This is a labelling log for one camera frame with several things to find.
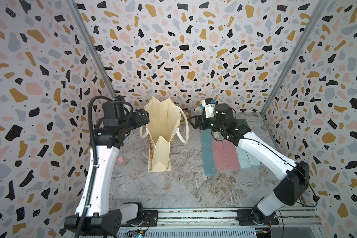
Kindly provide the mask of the dark green pencil case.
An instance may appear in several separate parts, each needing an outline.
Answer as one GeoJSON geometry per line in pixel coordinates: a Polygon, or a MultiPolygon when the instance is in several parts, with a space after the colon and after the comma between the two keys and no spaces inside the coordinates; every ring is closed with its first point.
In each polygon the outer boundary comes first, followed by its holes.
{"type": "Polygon", "coordinates": [[[243,124],[246,127],[249,127],[248,122],[246,119],[237,119],[238,124],[243,124]]]}

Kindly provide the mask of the cream floral canvas tote bag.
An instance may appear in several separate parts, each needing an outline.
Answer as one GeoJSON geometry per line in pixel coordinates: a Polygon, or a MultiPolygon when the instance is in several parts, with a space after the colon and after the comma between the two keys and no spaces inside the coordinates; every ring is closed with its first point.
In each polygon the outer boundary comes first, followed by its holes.
{"type": "Polygon", "coordinates": [[[187,144],[189,141],[189,123],[184,112],[179,106],[168,98],[159,101],[152,97],[144,109],[149,113],[150,123],[145,129],[140,129],[141,138],[148,138],[148,172],[168,172],[171,170],[171,150],[174,137],[187,144]],[[185,124],[181,125],[180,117],[183,116],[185,124]]]}

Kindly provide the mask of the pink pencil case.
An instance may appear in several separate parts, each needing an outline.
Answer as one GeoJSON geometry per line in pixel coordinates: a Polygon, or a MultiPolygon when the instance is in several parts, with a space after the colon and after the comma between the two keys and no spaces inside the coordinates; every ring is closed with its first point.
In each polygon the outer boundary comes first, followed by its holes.
{"type": "Polygon", "coordinates": [[[224,140],[222,145],[228,169],[231,171],[239,170],[241,166],[235,145],[227,140],[224,140]]]}
{"type": "Polygon", "coordinates": [[[228,169],[224,147],[221,141],[213,141],[212,144],[215,166],[218,171],[228,169]]]}

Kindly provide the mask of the light teal pencil case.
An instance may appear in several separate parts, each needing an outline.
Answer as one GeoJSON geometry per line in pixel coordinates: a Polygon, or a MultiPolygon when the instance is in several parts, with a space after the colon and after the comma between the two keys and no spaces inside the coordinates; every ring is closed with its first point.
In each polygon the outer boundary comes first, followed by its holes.
{"type": "Polygon", "coordinates": [[[256,157],[254,157],[251,153],[247,152],[247,156],[251,167],[260,166],[261,162],[256,157]]]}
{"type": "Polygon", "coordinates": [[[251,168],[251,164],[247,152],[244,149],[241,149],[240,147],[236,147],[236,152],[240,168],[242,170],[249,170],[251,168]]]}

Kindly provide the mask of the teal green pencil case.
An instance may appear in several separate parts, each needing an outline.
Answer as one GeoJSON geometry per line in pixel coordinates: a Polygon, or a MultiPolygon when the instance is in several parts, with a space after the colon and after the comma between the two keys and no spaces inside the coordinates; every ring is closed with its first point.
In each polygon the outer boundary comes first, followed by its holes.
{"type": "Polygon", "coordinates": [[[209,178],[216,176],[217,170],[215,166],[213,149],[211,145],[202,145],[201,154],[202,154],[204,175],[209,178]]]}

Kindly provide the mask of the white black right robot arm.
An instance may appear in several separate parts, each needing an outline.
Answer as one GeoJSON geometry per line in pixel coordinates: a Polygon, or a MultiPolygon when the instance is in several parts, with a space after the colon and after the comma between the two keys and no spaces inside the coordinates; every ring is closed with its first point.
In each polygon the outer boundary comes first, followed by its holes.
{"type": "Polygon", "coordinates": [[[195,130],[220,133],[222,139],[253,155],[280,180],[270,195],[252,208],[251,220],[264,225],[277,210],[294,205],[309,187],[309,165],[304,161],[295,162],[261,140],[248,126],[238,122],[237,114],[228,104],[206,99],[204,109],[201,115],[185,118],[185,121],[195,130]]]}

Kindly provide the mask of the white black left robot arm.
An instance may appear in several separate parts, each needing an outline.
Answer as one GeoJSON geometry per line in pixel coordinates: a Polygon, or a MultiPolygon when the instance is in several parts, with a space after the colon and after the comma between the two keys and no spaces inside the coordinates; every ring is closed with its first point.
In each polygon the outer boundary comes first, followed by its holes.
{"type": "Polygon", "coordinates": [[[64,228],[82,236],[117,237],[124,224],[143,223],[140,202],[127,202],[110,210],[109,193],[113,167],[130,132],[149,123],[144,109],[134,110],[123,96],[95,96],[88,106],[90,163],[82,198],[75,214],[64,220],[64,228]]]}

